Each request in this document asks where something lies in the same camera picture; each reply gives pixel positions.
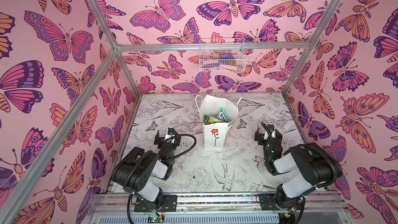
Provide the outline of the white paper bag with flower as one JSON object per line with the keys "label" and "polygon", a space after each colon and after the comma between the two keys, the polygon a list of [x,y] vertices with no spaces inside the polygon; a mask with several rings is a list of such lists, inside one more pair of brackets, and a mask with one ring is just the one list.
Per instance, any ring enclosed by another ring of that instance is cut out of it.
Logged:
{"label": "white paper bag with flower", "polygon": [[[197,95],[195,98],[196,107],[199,111],[200,122],[202,124],[202,133],[205,150],[221,151],[227,139],[228,132],[232,128],[238,117],[238,107],[242,98],[236,103],[228,99],[207,95],[202,97]],[[204,115],[214,116],[217,118],[221,109],[224,109],[229,120],[228,123],[220,122],[206,125],[204,123]]]}

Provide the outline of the teal Fox's fruits bag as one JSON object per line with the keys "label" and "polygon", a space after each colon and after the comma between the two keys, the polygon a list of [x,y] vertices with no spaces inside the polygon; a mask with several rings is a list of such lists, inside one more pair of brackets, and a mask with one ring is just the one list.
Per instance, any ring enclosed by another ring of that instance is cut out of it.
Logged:
{"label": "teal Fox's fruits bag", "polygon": [[226,123],[229,122],[229,120],[227,118],[227,115],[226,115],[226,112],[225,112],[225,110],[223,108],[220,110],[220,112],[219,112],[219,114],[217,116],[217,119],[219,119],[222,122],[226,122]]}

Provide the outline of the green Fox's spring tea bag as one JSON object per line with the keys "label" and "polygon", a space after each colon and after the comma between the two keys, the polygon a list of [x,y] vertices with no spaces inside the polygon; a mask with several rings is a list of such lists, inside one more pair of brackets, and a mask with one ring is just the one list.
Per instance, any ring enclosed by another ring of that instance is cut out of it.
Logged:
{"label": "green Fox's spring tea bag", "polygon": [[207,115],[204,115],[204,123],[205,123],[206,125],[208,125],[208,124],[214,124],[214,123],[220,123],[220,122],[222,122],[222,121],[221,121],[220,119],[214,117],[214,116],[207,116]]}

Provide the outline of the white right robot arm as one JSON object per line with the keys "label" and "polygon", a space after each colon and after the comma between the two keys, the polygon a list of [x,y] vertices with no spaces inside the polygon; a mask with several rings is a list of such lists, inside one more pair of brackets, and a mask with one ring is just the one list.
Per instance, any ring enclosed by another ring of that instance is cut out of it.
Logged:
{"label": "white right robot arm", "polygon": [[263,147],[264,165],[273,175],[282,175],[298,169],[299,173],[280,184],[271,201],[265,203],[277,209],[289,209],[301,198],[334,184],[343,175],[340,164],[316,143],[298,144],[287,151],[282,148],[282,134],[273,126],[262,123],[265,132],[258,129],[254,140]]}

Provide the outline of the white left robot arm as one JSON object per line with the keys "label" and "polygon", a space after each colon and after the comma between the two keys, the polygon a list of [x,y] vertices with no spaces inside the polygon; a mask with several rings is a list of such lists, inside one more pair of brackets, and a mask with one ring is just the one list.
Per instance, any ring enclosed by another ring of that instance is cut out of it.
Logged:
{"label": "white left robot arm", "polygon": [[175,197],[165,197],[163,190],[150,179],[169,179],[175,164],[174,151],[181,138],[174,128],[168,128],[165,137],[156,134],[154,144],[158,152],[134,147],[114,168],[111,179],[123,190],[137,198],[136,212],[174,209]]}

